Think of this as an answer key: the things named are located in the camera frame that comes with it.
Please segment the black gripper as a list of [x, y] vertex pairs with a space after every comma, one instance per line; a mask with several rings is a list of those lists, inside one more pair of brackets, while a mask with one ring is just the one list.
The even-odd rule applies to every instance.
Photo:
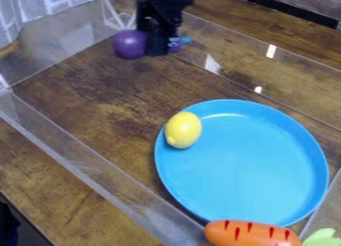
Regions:
[[182, 10], [193, 2], [194, 0], [136, 0], [136, 27], [139, 31], [148, 31], [148, 55], [162, 56], [179, 51], [176, 27], [182, 23]]

